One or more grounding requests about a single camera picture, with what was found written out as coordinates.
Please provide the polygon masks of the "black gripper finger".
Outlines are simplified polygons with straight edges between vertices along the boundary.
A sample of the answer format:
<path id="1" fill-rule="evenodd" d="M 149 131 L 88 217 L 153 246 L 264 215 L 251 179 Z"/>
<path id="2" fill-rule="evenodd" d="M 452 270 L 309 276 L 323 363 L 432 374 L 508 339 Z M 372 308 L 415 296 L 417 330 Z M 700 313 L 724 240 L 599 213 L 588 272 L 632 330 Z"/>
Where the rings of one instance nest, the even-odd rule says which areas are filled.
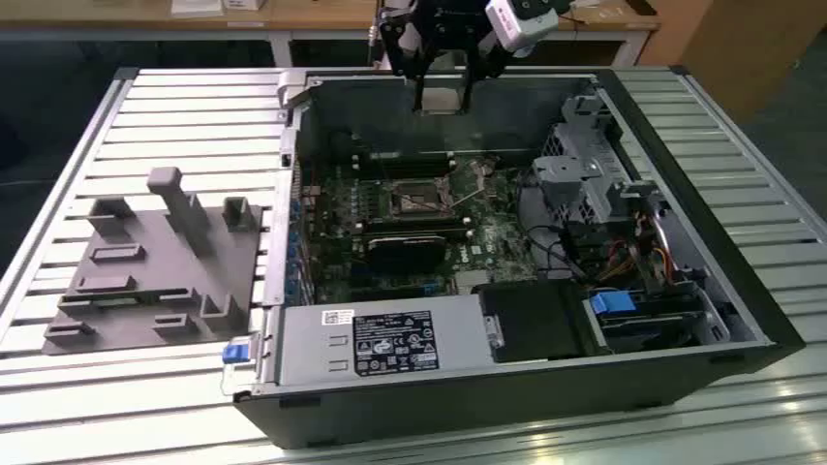
<path id="1" fill-rule="evenodd" d="M 435 60 L 433 44 L 413 26 L 381 26 L 384 43 L 392 73 L 415 84 L 412 111 L 423 109 L 425 74 Z"/>
<path id="2" fill-rule="evenodd" d="M 467 112 L 471 109 L 475 84 L 487 78 L 496 78 L 503 74 L 508 63 L 508 52 L 501 46 L 493 46 L 487 52 L 483 52 L 479 48 L 469 48 L 465 58 L 461 112 Z"/>

